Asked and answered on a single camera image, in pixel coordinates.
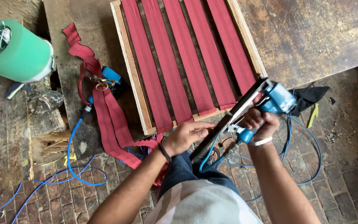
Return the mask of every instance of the green plastic container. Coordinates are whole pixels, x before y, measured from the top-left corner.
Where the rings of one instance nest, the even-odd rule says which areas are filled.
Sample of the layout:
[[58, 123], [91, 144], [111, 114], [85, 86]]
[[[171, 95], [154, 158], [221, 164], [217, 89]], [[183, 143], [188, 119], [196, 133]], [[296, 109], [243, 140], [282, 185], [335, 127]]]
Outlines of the green plastic container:
[[[38, 81], [52, 71], [53, 48], [19, 22], [3, 20], [11, 29], [12, 37], [7, 47], [0, 53], [0, 76], [17, 82]], [[0, 21], [0, 30], [4, 26]]]

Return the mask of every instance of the loose red webbing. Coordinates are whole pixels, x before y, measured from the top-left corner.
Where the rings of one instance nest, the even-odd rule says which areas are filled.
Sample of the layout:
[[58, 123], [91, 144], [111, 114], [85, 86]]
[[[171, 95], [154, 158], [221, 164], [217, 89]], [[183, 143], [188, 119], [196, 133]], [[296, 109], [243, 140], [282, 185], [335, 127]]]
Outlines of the loose red webbing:
[[198, 60], [196, 48], [187, 27], [179, 0], [163, 0], [173, 35], [189, 80], [198, 114], [204, 116], [216, 111]]
[[193, 26], [205, 66], [221, 110], [236, 104], [233, 92], [223, 67], [218, 48], [214, 41], [200, 0], [185, 0], [185, 5]]
[[244, 95], [255, 84], [255, 77], [248, 63], [246, 53], [238, 38], [224, 0], [207, 0], [223, 46], [226, 49], [241, 94]]
[[160, 7], [157, 0], [143, 0], [142, 4], [156, 48], [158, 61], [161, 65], [162, 75], [167, 85], [169, 98], [171, 99], [173, 113], [175, 114], [176, 122], [180, 125], [186, 121], [193, 120], [193, 116], [162, 19]]
[[[81, 39], [74, 23], [71, 23], [63, 32], [67, 35], [66, 39], [70, 46], [69, 54], [84, 60], [80, 66], [80, 77], [85, 75], [86, 70], [89, 70], [93, 75], [103, 77], [100, 63], [94, 58], [95, 54], [93, 51], [89, 47], [80, 44]], [[111, 94], [111, 91], [98, 91], [96, 88], [93, 88], [92, 94], [93, 106], [96, 110], [104, 150], [111, 156], [126, 163], [129, 167], [133, 169], [137, 168], [141, 160], [122, 148], [130, 145], [155, 148], [158, 142], [161, 141], [162, 134], [157, 135], [157, 140], [135, 142], [129, 132], [125, 114]], [[161, 185], [161, 181], [162, 176], [156, 180], [155, 184]]]
[[157, 126], [157, 132], [162, 133], [173, 128], [173, 124], [138, 5], [136, 0], [123, 0], [122, 8], [127, 18], [129, 32]]

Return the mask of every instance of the wooden frame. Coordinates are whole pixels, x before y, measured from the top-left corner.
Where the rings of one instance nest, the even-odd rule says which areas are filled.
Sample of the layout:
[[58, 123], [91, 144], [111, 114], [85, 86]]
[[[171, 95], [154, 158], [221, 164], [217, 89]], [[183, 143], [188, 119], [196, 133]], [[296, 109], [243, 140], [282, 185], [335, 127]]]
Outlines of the wooden frame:
[[[239, 38], [243, 45], [246, 47], [251, 61], [250, 64], [255, 69], [257, 74], [262, 74], [263, 77], [267, 77], [266, 70], [263, 67], [262, 60], [259, 56], [259, 53], [256, 49], [255, 43], [251, 37], [251, 33], [249, 32], [248, 26], [242, 16], [242, 12], [236, 0], [225, 0], [226, 5], [228, 6], [228, 10], [231, 13], [232, 18], [235, 21], [234, 25], [239, 30]], [[111, 3], [111, 10], [114, 17], [115, 25], [117, 28], [118, 37], [121, 44], [122, 54], [124, 56], [125, 64], [127, 66], [127, 72], [129, 79], [131, 81], [131, 86], [133, 90], [133, 94], [135, 96], [140, 120], [142, 123], [143, 132], [145, 135], [151, 135], [157, 133], [157, 128], [153, 126], [152, 119], [150, 117], [149, 107], [147, 105], [145, 91], [143, 90], [142, 82], [140, 80], [140, 73], [137, 69], [137, 65], [135, 63], [134, 54], [132, 53], [131, 43], [129, 40], [129, 34], [127, 31], [127, 27], [124, 22], [124, 16], [121, 11], [121, 0], [116, 0]], [[219, 110], [216, 109], [216, 112], [199, 116], [198, 114], [194, 114], [193, 118], [195, 121], [202, 120], [214, 115], [218, 115], [224, 113], [227, 110]], [[176, 127], [176, 121], [173, 121], [173, 126]]]

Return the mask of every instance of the blue jeans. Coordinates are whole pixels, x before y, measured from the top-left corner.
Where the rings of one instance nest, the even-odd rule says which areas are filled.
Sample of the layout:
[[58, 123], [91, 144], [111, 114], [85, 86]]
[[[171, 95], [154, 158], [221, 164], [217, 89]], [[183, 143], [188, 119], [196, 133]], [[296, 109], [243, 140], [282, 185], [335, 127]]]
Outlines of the blue jeans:
[[205, 179], [214, 184], [228, 187], [241, 197], [236, 185], [234, 185], [230, 178], [217, 171], [215, 168], [211, 168], [205, 173], [200, 173], [198, 170], [200, 165], [201, 162], [193, 165], [191, 164], [189, 153], [187, 151], [181, 155], [172, 157], [172, 162], [168, 165], [167, 172], [161, 184], [158, 200], [165, 194], [165, 192], [178, 183], [200, 179]]

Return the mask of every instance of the person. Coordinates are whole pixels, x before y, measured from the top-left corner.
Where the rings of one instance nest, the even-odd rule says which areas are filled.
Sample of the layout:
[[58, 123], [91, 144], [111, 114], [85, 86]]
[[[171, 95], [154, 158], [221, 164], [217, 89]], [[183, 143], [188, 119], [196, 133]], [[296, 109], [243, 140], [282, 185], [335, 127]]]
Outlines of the person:
[[[248, 129], [258, 128], [263, 119], [266, 122], [252, 141], [271, 137], [280, 122], [276, 115], [261, 114], [255, 108], [244, 114], [240, 125]], [[163, 179], [159, 201], [144, 223], [262, 223], [227, 176], [216, 169], [199, 173], [199, 164], [191, 165], [187, 149], [205, 138], [213, 127], [215, 124], [208, 122], [185, 123], [162, 143], [172, 162]], [[273, 143], [248, 145], [248, 149], [271, 222], [320, 223], [283, 166]], [[88, 223], [132, 223], [166, 161], [161, 150], [153, 150], [106, 198]]]

